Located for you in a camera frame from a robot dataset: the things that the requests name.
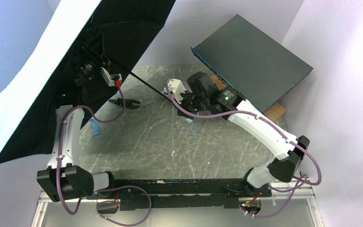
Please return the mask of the light blue folding umbrella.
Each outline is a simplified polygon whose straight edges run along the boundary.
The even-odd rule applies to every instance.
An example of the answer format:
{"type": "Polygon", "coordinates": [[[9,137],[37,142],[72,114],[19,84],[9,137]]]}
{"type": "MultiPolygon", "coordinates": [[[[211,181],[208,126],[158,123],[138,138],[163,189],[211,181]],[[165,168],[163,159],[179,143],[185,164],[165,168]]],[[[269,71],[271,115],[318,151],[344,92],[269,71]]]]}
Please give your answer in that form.
{"type": "Polygon", "coordinates": [[[173,0],[62,0],[24,66],[0,92],[0,164],[50,154],[60,106],[99,110],[117,93],[101,70],[126,79],[174,5],[173,0]]]}

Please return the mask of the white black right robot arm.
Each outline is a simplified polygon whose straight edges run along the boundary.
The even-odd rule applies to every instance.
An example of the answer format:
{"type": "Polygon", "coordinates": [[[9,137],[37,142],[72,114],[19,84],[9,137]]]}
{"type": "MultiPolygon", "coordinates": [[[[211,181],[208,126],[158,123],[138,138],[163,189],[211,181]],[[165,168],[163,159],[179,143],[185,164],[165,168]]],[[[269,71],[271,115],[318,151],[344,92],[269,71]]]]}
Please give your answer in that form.
{"type": "Polygon", "coordinates": [[[277,126],[260,112],[250,101],[232,86],[220,89],[211,77],[200,71],[186,81],[169,79],[166,88],[180,105],[179,116],[196,118],[197,113],[219,114],[226,120],[240,126],[263,143],[273,154],[270,161],[251,168],[244,177],[244,183],[256,190],[271,181],[289,183],[301,164],[310,140],[296,137],[277,126]]]}

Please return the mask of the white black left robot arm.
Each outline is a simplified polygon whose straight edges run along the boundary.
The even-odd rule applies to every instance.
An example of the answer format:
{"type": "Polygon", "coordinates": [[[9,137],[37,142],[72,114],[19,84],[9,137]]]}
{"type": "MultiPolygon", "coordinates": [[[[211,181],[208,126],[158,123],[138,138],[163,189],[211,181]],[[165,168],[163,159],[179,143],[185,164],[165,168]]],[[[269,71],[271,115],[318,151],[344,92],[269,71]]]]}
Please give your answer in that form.
{"type": "Polygon", "coordinates": [[[112,76],[111,66],[105,58],[60,64],[36,100],[54,128],[48,140],[51,158],[36,177],[53,202],[88,197],[110,184],[108,173],[93,174],[80,166],[79,140],[81,128],[121,85],[122,77],[112,76]]]}

